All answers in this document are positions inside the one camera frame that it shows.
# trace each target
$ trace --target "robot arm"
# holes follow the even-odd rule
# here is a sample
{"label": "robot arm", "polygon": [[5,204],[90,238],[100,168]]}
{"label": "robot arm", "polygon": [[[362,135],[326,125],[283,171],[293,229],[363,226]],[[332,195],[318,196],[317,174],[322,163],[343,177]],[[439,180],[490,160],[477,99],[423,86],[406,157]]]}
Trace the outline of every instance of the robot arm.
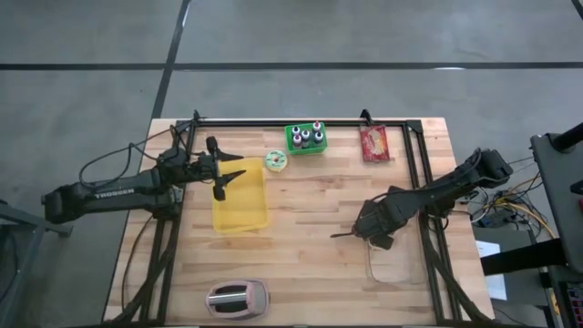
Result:
{"label": "robot arm", "polygon": [[76,220],[86,213],[115,210],[144,209],[158,219],[171,219],[178,215],[183,190],[177,185],[189,182],[214,180],[214,197],[225,200],[224,187],[245,171],[220,175],[219,160],[242,159],[241,156],[221,152],[214,137],[207,138],[210,155],[201,152],[199,158],[188,163],[189,154],[178,147],[164,151],[153,169],[127,178],[76,182],[44,195],[45,217],[53,223]]}
{"label": "robot arm", "polygon": [[420,209],[426,209],[431,215],[446,216],[455,206],[455,200],[476,187],[494,188],[502,185],[508,181],[512,172],[512,168],[496,150],[477,149],[453,172],[421,189],[391,187],[380,196],[382,199],[366,200],[350,234],[388,250],[393,244],[389,234],[406,225]]}

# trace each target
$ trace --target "yellow plastic tray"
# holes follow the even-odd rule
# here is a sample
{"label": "yellow plastic tray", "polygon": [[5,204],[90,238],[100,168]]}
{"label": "yellow plastic tray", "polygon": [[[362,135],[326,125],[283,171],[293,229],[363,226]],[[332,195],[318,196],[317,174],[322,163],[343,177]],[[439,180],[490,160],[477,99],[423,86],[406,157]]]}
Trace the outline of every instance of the yellow plastic tray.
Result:
{"label": "yellow plastic tray", "polygon": [[219,162],[221,174],[246,169],[225,188],[226,199],[212,199],[212,227],[233,233],[264,228],[269,224],[262,159]]}

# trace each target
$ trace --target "gray floor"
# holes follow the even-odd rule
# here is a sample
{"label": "gray floor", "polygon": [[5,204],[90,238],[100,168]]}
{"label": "gray floor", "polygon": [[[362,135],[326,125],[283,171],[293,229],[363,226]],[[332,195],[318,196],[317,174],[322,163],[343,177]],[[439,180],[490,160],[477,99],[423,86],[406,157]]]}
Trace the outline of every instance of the gray floor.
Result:
{"label": "gray floor", "polygon": [[[163,63],[179,5],[5,0],[0,63]],[[582,32],[568,0],[193,0],[177,62],[581,61]],[[43,193],[142,139],[161,75],[0,71],[0,198],[42,214]],[[175,72],[162,117],[446,117],[458,161],[477,146],[512,160],[529,156],[530,136],[583,120],[581,80],[577,69]],[[124,160],[87,178],[113,176]],[[543,190],[531,198],[550,216]],[[99,322],[125,217],[88,215],[68,240],[46,235],[19,327]],[[530,307],[496,307],[544,325]]]}

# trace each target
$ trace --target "roll of tape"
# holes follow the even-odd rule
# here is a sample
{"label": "roll of tape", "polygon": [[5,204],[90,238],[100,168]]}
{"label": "roll of tape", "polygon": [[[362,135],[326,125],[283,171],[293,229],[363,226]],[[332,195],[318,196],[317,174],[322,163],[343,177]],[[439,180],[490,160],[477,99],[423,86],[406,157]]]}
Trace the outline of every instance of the roll of tape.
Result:
{"label": "roll of tape", "polygon": [[281,150],[272,150],[265,157],[265,167],[272,172],[281,172],[288,165],[288,157]]}

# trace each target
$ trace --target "wooden table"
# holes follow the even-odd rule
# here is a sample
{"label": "wooden table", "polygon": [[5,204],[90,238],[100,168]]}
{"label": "wooden table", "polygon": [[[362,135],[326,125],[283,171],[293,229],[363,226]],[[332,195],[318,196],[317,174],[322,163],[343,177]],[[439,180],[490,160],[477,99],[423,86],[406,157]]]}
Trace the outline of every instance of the wooden table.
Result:
{"label": "wooden table", "polygon": [[[421,120],[431,167],[438,178],[456,165],[445,120]],[[173,119],[155,119],[149,135],[174,123]],[[265,169],[271,224],[259,231],[215,232],[211,186],[190,183],[167,324],[229,323],[209,315],[204,297],[213,284],[239,278],[261,278],[271,293],[268,315],[252,324],[435,323],[416,218],[395,234],[391,250],[371,251],[373,275],[383,283],[373,281],[367,273],[367,246],[362,240],[329,238],[351,228],[363,200],[386,192],[391,185],[411,188],[403,133],[399,128],[386,128],[386,134],[389,162],[363,163],[358,128],[327,128],[328,148],[323,154],[290,157],[281,173]],[[194,149],[204,150],[205,138],[211,135],[223,151],[245,157],[264,158],[270,150],[285,148],[282,128],[197,128]],[[413,144],[417,168],[422,171],[416,140]],[[166,133],[149,141],[146,152],[155,155],[170,145],[171,136]],[[152,160],[144,159],[141,168],[153,166]],[[105,319],[121,310],[121,280],[129,251],[148,217],[143,210],[129,214]],[[126,302],[146,277],[154,225],[150,223],[137,247]],[[455,277],[480,310],[494,317],[467,216],[452,215],[445,234]],[[440,290],[447,308],[442,283]]]}

